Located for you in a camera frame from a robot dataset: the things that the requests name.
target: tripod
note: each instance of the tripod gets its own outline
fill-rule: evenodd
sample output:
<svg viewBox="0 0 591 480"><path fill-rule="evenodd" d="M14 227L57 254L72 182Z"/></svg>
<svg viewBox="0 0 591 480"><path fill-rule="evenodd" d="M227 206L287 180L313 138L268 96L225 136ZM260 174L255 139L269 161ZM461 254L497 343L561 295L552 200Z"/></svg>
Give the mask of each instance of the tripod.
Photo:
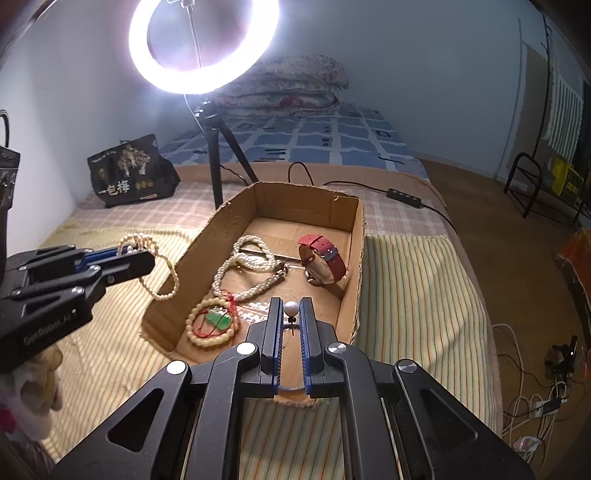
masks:
<svg viewBox="0 0 591 480"><path fill-rule="evenodd" d="M222 192L222 170L220 166L220 143L219 134L223 137L230 145L230 148L236 155L236 158L240 162L240 165L244 168L246 174L251 179L251 182L255 183L258 178L248 163L246 155L240 148L236 137L230 130L230 128L224 123L222 116L220 115L217 105L214 102L205 101L201 104L200 109L193 114L199 128L205 135L207 140L207 153L209 155L209 168L212 175L212 187L213 187L213 201L216 206L216 210L223 203L223 192Z"/></svg>
<svg viewBox="0 0 591 480"><path fill-rule="evenodd" d="M167 0L169 4L176 3L178 0ZM197 38L197 29L195 27L195 21L193 19L193 7L195 6L195 0L180 0L181 7L183 7L188 15L189 15L189 24L191 26L191 35L193 37L193 45L195 47L195 56L197 58L197 67L202 68L204 66L203 56L201 52L201 45L199 44L199 39ZM187 101L187 96L185 96L185 101L187 102L187 106L189 106L189 102ZM205 135L205 139L207 140L207 152L209 154L209 168L212 175L212 186L213 186L213 201L216 205L216 210L220 207L223 203L223 193L222 193L222 171L220 167L220 142L219 142L219 134L222 133L223 137L230 145L230 148L236 155L236 158L246 171L246 174L251 179L251 182L255 183L258 181L256 174L254 173L252 167L248 163L248 159L246 158L244 152L240 148L236 137L229 129L229 127L224 123L220 113L217 109L217 105L214 102L205 101L201 104L200 109L197 112L193 112L191 107L189 106L191 113L195 117L199 128Z"/></svg>

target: black bag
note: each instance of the black bag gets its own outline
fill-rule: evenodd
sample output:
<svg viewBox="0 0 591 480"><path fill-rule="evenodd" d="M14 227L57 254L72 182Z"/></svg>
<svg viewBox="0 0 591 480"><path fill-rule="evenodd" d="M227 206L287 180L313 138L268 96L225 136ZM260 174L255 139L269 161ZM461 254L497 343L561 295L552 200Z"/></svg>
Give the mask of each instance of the black bag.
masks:
<svg viewBox="0 0 591 480"><path fill-rule="evenodd" d="M97 153L88 166L92 188L107 208L171 197L180 183L154 134Z"/></svg>

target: wooden floor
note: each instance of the wooden floor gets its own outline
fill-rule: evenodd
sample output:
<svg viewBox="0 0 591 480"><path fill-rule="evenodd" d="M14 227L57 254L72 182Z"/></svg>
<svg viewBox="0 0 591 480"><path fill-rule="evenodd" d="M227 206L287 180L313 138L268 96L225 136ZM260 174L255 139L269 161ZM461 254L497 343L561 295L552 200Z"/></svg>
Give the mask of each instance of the wooden floor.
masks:
<svg viewBox="0 0 591 480"><path fill-rule="evenodd" d="M573 231L535 214L523 219L517 203L492 179L441 163L423 162L447 203L482 288L491 322L513 327L524 369L542 384L552 384L544 378L544 357L550 346L569 343L572 335L583 339L572 297L554 263L554 254ZM494 335L498 353L517 359L508 336L499 329ZM518 395L519 371L508 358L500 358L499 364L504 410L508 411ZM582 381L583 362L578 364L574 378ZM583 398L583 387L573 387L557 419L573 416L555 424L543 468L543 449L536 454L532 467L537 478L544 478L557 465L591 411L591 394ZM591 390L591 383L586 388ZM534 393L547 398L549 389L542 389L526 375L523 395L529 398ZM527 411L525 404L520 411ZM535 436L537 429L538 421L533 420L515 431L513 441L522 435Z"/></svg>

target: mattress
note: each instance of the mattress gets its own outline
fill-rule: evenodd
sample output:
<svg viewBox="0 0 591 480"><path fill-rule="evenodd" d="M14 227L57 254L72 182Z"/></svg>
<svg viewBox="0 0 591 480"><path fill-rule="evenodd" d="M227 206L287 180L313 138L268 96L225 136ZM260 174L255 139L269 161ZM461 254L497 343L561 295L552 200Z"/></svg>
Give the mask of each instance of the mattress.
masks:
<svg viewBox="0 0 591 480"><path fill-rule="evenodd" d="M379 110L342 103L332 116L298 118L225 118L250 162L302 161L381 168L428 179L421 162ZM209 161L207 142L196 125L160 148L174 165ZM220 138L222 163L236 162L228 143Z"/></svg>
<svg viewBox="0 0 591 480"><path fill-rule="evenodd" d="M356 179L379 188L389 185L423 198L424 202L444 212L437 191L430 183L414 176L366 167L310 164L309 168L318 183L339 178ZM261 164L256 170L261 180L277 181L285 178L287 165ZM108 235L118 238L127 230L166 229L166 232L151 231L162 237L167 249L176 245L174 258L180 258L180 246L194 238L213 213L213 195L210 185L196 181L207 177L207 166L182 167L178 171L182 183L170 199L106 210L97 198L89 197L52 235L47 245L76 241L80 247L100 248L108 246ZM301 173L294 172L293 176L295 182L307 181ZM236 183L224 183L226 198L241 188ZM338 188L359 196L366 209L368 238L364 255L368 267L364 267L362 308L367 311L364 316L373 320L360 326L358 346L383 361L395 361L400 355L417 358L492 430L500 432L501 386L495 345L478 282L458 237L429 210L415 210L383 194L358 187ZM392 261L404 257L405 262L412 261L414 265L430 264L430 271L455 272L454 280L449 280L454 286L446 290L455 292L451 295L454 302L459 302L457 311L460 313L443 320L446 328L435 327L436 322L432 322L421 330L421 322L413 320L409 303L398 302L398 307L392 310L393 302L384 301L393 297L384 294L392 285L412 283L405 269L395 269L400 278L387 273L388 252L394 249L404 254L392 256ZM150 283L152 286L165 279L165 266L159 268L155 277L150 278L155 282ZM423 267L416 272L413 284L434 293L431 281L426 280L431 277L416 280L424 274L432 274ZM128 285L135 288L136 293L130 293L126 289ZM414 299L413 304L424 298L417 288L408 294ZM136 295L138 301L129 301ZM430 305L437 304L435 297L431 298ZM471 298L470 308L467 307L468 298ZM165 355L150 347L138 334L149 300L137 282L113 287L95 307L94 321L60 341L64 351L61 368L64 409L54 415L54 429L44 442L55 460L70 451L168 362ZM471 359L469 369L466 358ZM92 377L81 381L89 372ZM255 434L257 431L269 432L269 435L263 439ZM343 477L340 428L334 401L322 402L314 410L249 401L243 433L242 478Z"/></svg>

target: folded blanket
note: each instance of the folded blanket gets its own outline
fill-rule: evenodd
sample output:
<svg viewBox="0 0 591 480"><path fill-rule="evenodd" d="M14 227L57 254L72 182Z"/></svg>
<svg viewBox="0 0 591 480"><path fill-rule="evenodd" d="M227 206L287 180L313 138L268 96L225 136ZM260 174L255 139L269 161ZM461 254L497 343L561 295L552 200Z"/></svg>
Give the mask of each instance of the folded blanket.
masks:
<svg viewBox="0 0 591 480"><path fill-rule="evenodd" d="M216 92L231 115L331 115L349 86L343 66L324 55L296 55L257 62Z"/></svg>

